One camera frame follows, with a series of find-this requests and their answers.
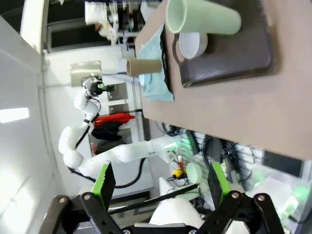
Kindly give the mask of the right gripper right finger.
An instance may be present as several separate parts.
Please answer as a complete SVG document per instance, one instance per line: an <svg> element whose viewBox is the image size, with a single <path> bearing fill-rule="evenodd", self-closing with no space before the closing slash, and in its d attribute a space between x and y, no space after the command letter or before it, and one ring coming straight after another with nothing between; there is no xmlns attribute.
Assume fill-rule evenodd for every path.
<svg viewBox="0 0 312 234"><path fill-rule="evenodd" d="M215 210L198 229L199 234L283 234L280 218L267 193L249 197L231 190L217 162L211 162L207 179Z"/></svg>

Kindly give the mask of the person's right hand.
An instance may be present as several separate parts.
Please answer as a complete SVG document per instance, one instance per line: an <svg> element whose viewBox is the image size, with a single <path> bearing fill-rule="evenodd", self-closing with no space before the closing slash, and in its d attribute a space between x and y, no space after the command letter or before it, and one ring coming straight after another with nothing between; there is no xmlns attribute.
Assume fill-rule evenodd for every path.
<svg viewBox="0 0 312 234"><path fill-rule="evenodd" d="M95 30L102 36L107 38L108 40L112 40L114 38L113 27L109 22L96 23Z"/></svg>

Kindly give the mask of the finger of the green left gripper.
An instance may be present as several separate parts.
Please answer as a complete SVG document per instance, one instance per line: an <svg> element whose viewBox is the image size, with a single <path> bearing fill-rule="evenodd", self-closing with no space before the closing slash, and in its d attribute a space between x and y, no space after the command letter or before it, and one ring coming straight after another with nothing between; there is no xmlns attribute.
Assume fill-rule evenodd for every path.
<svg viewBox="0 0 312 234"><path fill-rule="evenodd" d="M113 92L115 90L114 85L105 85L104 83L100 83L97 85L98 92Z"/></svg>

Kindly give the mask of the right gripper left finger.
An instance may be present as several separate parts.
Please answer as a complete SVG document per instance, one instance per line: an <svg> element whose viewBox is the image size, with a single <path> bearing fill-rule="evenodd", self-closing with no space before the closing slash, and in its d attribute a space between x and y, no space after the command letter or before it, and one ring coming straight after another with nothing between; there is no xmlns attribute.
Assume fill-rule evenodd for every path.
<svg viewBox="0 0 312 234"><path fill-rule="evenodd" d="M115 184L112 165L104 164L90 192L74 198L54 197L43 219L43 232L73 234L80 224L89 222L97 234L121 234L121 228L108 213Z"/></svg>

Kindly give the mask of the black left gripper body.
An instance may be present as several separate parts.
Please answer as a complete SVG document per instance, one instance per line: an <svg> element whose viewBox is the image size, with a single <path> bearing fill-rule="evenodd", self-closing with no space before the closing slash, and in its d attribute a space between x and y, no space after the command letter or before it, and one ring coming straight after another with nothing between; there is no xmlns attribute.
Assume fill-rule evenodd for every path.
<svg viewBox="0 0 312 234"><path fill-rule="evenodd" d="M97 78L87 78L82 83L87 96L99 96L102 94L102 81Z"/></svg>

